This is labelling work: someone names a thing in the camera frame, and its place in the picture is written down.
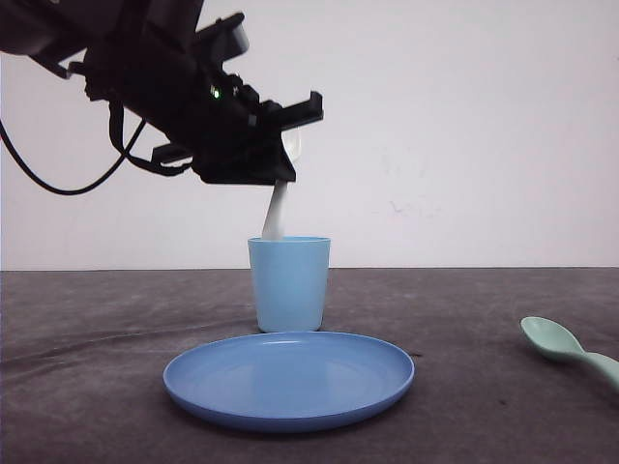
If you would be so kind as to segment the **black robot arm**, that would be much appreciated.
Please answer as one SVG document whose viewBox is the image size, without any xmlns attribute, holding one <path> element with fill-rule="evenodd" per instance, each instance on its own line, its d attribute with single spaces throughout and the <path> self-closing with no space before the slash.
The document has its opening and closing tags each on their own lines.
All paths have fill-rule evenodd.
<svg viewBox="0 0 619 464">
<path fill-rule="evenodd" d="M 224 63 L 248 50 L 244 16 L 199 28 L 198 1 L 5 1 L 1 49 L 60 78 L 83 76 L 109 108 L 112 146 L 143 170 L 207 184 L 296 178 L 281 135 L 321 120 L 322 98 L 263 101 Z"/>
</svg>

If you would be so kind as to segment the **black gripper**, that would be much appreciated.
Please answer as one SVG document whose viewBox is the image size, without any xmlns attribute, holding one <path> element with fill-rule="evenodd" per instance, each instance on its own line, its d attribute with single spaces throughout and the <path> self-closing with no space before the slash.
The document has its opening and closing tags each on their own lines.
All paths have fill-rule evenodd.
<svg viewBox="0 0 619 464">
<path fill-rule="evenodd" d="M 168 177 L 190 168 L 206 184 L 293 182 L 296 171 L 281 134 L 323 119 L 319 92 L 287 107 L 262 101 L 222 64 L 199 61 L 192 42 L 182 47 L 157 28 L 96 43 L 69 69 L 84 77 L 91 101 L 108 103 L 108 133 L 118 153 Z M 150 159 L 132 155 L 124 143 L 125 110 L 166 136 Z"/>
</svg>

